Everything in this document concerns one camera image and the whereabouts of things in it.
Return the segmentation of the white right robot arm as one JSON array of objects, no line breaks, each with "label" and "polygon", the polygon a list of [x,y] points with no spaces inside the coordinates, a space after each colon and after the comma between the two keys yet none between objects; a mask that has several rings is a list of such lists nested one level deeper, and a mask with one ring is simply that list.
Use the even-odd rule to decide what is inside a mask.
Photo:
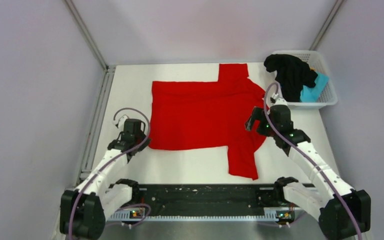
[{"label": "white right robot arm", "polygon": [[271,137],[275,145],[306,174],[316,192],[294,177],[280,177],[274,183],[273,200],[279,206],[293,203],[317,220],[328,240],[350,237],[363,239],[371,228],[371,198],[365,190],[355,190],[320,156],[308,135],[294,127],[291,111],[284,104],[255,107],[245,123],[252,131]]}]

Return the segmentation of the red t-shirt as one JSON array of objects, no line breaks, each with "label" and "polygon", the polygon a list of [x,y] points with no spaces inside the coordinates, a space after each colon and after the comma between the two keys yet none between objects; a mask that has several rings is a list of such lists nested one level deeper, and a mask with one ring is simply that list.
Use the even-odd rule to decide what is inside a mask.
[{"label": "red t-shirt", "polygon": [[226,147],[228,173],[257,180],[255,152],[266,137],[246,122],[264,106],[265,90],[245,63],[220,64],[216,81],[154,81],[149,147],[184,151]]}]

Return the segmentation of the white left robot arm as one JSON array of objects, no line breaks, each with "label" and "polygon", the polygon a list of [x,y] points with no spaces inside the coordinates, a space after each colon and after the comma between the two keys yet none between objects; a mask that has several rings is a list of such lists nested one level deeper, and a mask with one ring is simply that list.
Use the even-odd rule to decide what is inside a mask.
[{"label": "white left robot arm", "polygon": [[108,144],[96,168],[61,196],[59,232],[67,237],[97,240],[107,220],[121,206],[134,207],[140,202],[138,182],[122,179],[119,173],[150,144],[146,123],[124,115],[115,126],[118,136]]}]

